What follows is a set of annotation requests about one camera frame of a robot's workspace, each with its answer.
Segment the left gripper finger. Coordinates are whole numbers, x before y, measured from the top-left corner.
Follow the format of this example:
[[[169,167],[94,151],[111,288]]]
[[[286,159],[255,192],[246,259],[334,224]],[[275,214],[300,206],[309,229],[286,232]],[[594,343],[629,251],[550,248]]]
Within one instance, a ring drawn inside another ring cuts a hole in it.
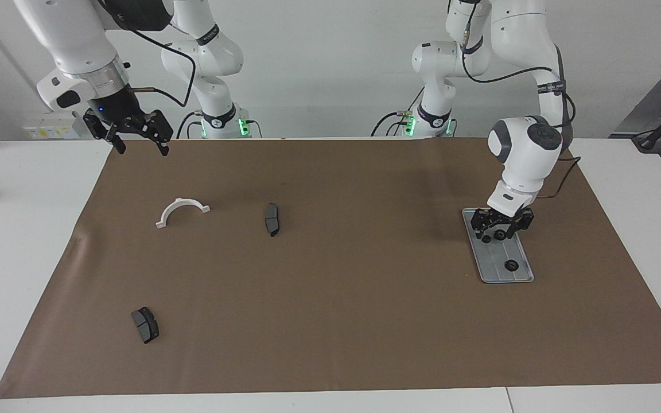
[[[519,231],[527,230],[534,220],[534,212],[532,209],[521,209],[517,212],[516,216],[511,220],[511,237]]]
[[[485,231],[490,227],[490,211],[490,209],[475,209],[471,217],[471,228],[476,237],[482,237]]]

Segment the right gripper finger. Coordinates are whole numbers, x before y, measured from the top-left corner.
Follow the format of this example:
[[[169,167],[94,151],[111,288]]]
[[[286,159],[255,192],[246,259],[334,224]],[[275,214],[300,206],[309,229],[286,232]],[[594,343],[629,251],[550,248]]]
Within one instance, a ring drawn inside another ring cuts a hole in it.
[[[112,124],[106,128],[102,120],[95,115],[94,110],[87,110],[82,115],[82,120],[94,139],[102,139],[108,144],[111,144],[120,155],[125,153],[126,144],[123,143],[121,137],[118,135],[118,124]]]
[[[136,134],[155,143],[163,157],[168,156],[174,130],[162,111],[154,110],[149,114],[136,115],[132,123]]]

